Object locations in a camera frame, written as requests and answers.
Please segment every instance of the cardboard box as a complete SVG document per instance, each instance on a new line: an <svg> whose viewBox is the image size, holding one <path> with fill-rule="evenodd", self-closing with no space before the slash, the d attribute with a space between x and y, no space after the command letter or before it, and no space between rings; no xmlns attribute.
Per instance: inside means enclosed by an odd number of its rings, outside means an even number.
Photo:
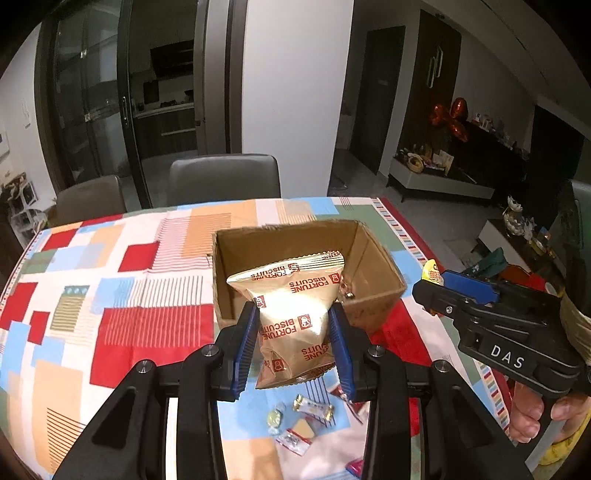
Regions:
<svg viewBox="0 0 591 480"><path fill-rule="evenodd" d="M219 230L213 238L213 302L220 328L234 325L245 299L226 279L251 268L337 250L345 258L343 279L354 299L339 296L351 325L374 333L407 286L390 253L354 220Z"/></svg>

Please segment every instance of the dark door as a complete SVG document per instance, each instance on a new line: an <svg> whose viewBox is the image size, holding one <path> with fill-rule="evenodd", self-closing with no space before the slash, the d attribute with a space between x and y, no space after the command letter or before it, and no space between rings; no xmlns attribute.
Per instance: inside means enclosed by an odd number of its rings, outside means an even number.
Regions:
<svg viewBox="0 0 591 480"><path fill-rule="evenodd" d="M558 214L558 194L579 166L584 136L540 106L535 107L531 152L522 204L538 227L550 228Z"/></svg>
<svg viewBox="0 0 591 480"><path fill-rule="evenodd" d="M404 47L405 27L383 28L368 32L365 59L351 153L374 173L378 172L390 117Z"/></svg>
<svg viewBox="0 0 591 480"><path fill-rule="evenodd" d="M457 30L421 10L413 81L398 148L432 142L429 114L438 103L446 108L452 104L461 46Z"/></svg>

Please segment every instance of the red square pattern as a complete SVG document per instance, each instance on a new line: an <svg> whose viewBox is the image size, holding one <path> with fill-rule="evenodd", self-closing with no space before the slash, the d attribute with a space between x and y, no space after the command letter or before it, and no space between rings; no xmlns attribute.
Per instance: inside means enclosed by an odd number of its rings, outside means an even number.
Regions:
<svg viewBox="0 0 591 480"><path fill-rule="evenodd" d="M90 368L90 383L115 388L138 361L185 360L213 342L213 305L105 309Z"/></svg>
<svg viewBox="0 0 591 480"><path fill-rule="evenodd" d="M43 245L41 249L42 252L46 250L53 250L54 248L64 248L70 245L70 242L74 238L74 235L78 231L77 228L73 228L72 230L65 230L63 232L52 233L50 237Z"/></svg>
<svg viewBox="0 0 591 480"><path fill-rule="evenodd" d="M49 319L49 312L33 312L31 315L31 329L27 341L41 345L45 336L45 327Z"/></svg>
<svg viewBox="0 0 591 480"><path fill-rule="evenodd" d="M159 245L160 242L128 246L119 266L119 271L135 272L151 268Z"/></svg>
<svg viewBox="0 0 591 480"><path fill-rule="evenodd" d="M97 223L105 222L114 222L115 220L119 220L120 218L123 218L123 213L118 213L117 215L108 215L106 217L93 218L91 220L84 220L81 226L96 225Z"/></svg>
<svg viewBox="0 0 591 480"><path fill-rule="evenodd" d="M390 310L388 320L371 336L374 344L382 345L398 355L403 361L428 367L431 357L421 339L417 326L413 322L404 302L399 300ZM409 398L410 435L419 431L418 400Z"/></svg>
<svg viewBox="0 0 591 480"><path fill-rule="evenodd" d="M12 320L22 322L35 288L37 288L36 283L17 284L14 293L6 299L6 305L0 316L0 328L8 330Z"/></svg>

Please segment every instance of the tablecloth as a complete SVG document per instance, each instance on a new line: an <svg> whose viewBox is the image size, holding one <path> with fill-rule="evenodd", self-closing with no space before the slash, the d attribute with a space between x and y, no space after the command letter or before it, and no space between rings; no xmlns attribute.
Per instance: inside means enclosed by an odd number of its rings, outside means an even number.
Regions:
<svg viewBox="0 0 591 480"><path fill-rule="evenodd" d="M181 361L214 341L212 233L330 218L365 222L408 283L388 321L398 322L391 339L397 353L427 363L446 358L506 429L491 369L457 350L450 319L431 316L413 300L412 285L431 254L387 201L259 199L131 212L47 229L31 241L0 301L0 429L20 458L51 478L136 361ZM363 455L366 426L329 398L325 386L336 382L334 370L315 384L266 391L255 391L253 381L237 403L219 404L228 478L352 478L345 465ZM335 420L301 458L276 444L265 423L270 408L297 393L335 405ZM169 411L166 471L174 478L175 402ZM412 444L418 478L418 436Z"/></svg>

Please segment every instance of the tiled floor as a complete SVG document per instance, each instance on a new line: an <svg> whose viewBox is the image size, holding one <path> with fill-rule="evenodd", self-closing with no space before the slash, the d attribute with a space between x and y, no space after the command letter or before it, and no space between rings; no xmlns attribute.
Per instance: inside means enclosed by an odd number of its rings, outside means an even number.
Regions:
<svg viewBox="0 0 591 480"><path fill-rule="evenodd" d="M414 227L445 268L464 269L460 257L469 253L480 230L489 218L501 218L502 211L467 202L405 199L393 187L374 175L365 165L346 150L337 150L333 163L334 177L346 184L345 189L329 188L330 196L386 197ZM466 252L453 252L449 245L465 245Z"/></svg>

